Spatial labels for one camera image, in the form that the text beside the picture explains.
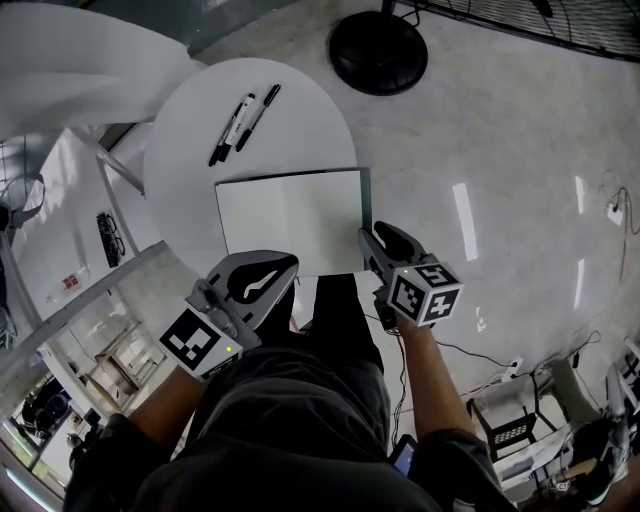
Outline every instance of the white tabletop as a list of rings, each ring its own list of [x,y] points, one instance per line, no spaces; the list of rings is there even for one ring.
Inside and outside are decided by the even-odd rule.
[[[226,162],[209,167],[236,106],[247,93],[256,95],[249,121],[277,83],[282,89],[243,150],[232,149]],[[237,59],[190,78],[162,107],[145,152],[144,186],[164,240],[186,265],[206,276],[227,254],[217,182],[355,166],[349,128],[320,86],[279,62]]]

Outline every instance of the pen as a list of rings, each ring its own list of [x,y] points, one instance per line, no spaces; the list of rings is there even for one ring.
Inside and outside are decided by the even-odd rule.
[[[276,84],[271,88],[271,90],[269,91],[269,94],[267,94],[265,96],[264,101],[262,102],[262,105],[260,106],[260,110],[258,110],[258,112],[256,113],[255,117],[253,118],[253,121],[251,121],[251,124],[249,125],[249,128],[247,128],[244,131],[244,133],[242,134],[242,137],[240,137],[240,140],[238,141],[238,144],[236,144],[236,151],[241,151],[242,150],[242,148],[244,147],[246,142],[249,140],[249,137],[251,137],[251,134],[253,133],[253,130],[255,130],[256,125],[258,124],[258,121],[260,121],[260,119],[262,118],[262,114],[264,114],[264,111],[267,109],[267,107],[269,105],[271,105],[271,102],[273,101],[273,98],[276,97],[276,94],[278,94],[280,92],[281,88],[282,88],[282,86],[280,84]]]
[[[224,127],[224,130],[222,131],[222,135],[218,139],[218,143],[216,144],[216,147],[213,150],[213,155],[211,155],[211,158],[209,159],[209,167],[211,167],[212,165],[215,165],[215,163],[218,161],[218,157],[220,156],[220,152],[222,151],[222,145],[224,144],[224,140],[227,138],[227,135],[229,135],[229,130],[231,129],[231,125],[235,121],[236,116],[238,115],[238,112],[240,112],[241,106],[242,106],[242,103],[238,105],[233,115],[229,118],[229,121],[227,121],[227,125]]]
[[[236,135],[238,135],[240,127],[242,126],[242,119],[247,113],[247,110],[249,109],[251,103],[253,103],[255,97],[255,94],[247,94],[244,101],[240,104],[240,110],[238,110],[238,113],[236,114],[233,123],[231,124],[231,128],[229,128],[229,133],[227,134],[224,144],[222,145],[222,150],[220,151],[220,155],[218,156],[219,161],[224,162],[227,159],[229,151],[231,151],[231,147],[233,146],[233,143],[236,139]]]

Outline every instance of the white marker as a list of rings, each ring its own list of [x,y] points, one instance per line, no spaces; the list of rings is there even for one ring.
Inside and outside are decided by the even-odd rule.
[[[236,139],[236,135],[238,135],[238,132],[242,127],[242,119],[247,113],[247,110],[249,110],[249,106],[253,103],[253,100],[255,98],[255,94],[247,94],[247,97],[240,105],[240,110],[238,111],[238,114],[236,115],[236,118],[233,121],[231,128],[229,129],[229,133],[227,134],[227,138],[225,139],[222,147],[222,152],[220,153],[220,157],[218,158],[220,162],[224,162],[227,159],[227,155],[229,154],[229,151],[231,151],[231,147],[233,146],[233,142]]]

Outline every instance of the shirt sleeve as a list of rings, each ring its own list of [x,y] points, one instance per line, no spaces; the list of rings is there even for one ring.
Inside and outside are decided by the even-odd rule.
[[[502,493],[486,445],[462,430],[433,432],[421,439],[409,478],[442,510],[516,510]]]
[[[100,438],[76,463],[62,510],[129,510],[142,482],[169,462],[170,455],[125,416],[112,416]]]

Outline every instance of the black and white cube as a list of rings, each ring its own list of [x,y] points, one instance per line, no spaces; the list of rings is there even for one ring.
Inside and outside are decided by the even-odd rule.
[[[160,345],[192,377],[207,380],[242,356],[242,346],[186,301],[180,301],[173,318]]]
[[[418,326],[449,318],[463,288],[444,262],[397,268],[388,304]]]

